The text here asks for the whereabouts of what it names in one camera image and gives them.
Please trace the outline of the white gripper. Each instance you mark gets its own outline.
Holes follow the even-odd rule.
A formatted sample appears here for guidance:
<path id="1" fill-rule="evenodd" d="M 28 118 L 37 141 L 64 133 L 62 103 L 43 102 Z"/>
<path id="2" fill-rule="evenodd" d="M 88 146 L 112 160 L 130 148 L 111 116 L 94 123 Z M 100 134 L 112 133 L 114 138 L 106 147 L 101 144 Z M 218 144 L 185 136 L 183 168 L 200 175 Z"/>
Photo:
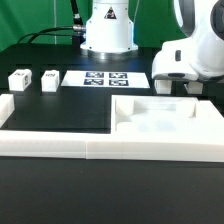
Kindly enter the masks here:
<path id="1" fill-rule="evenodd" d="M 153 59 L 152 78 L 196 81 L 198 73 L 189 63 L 189 48 L 189 39 L 165 42 Z"/>

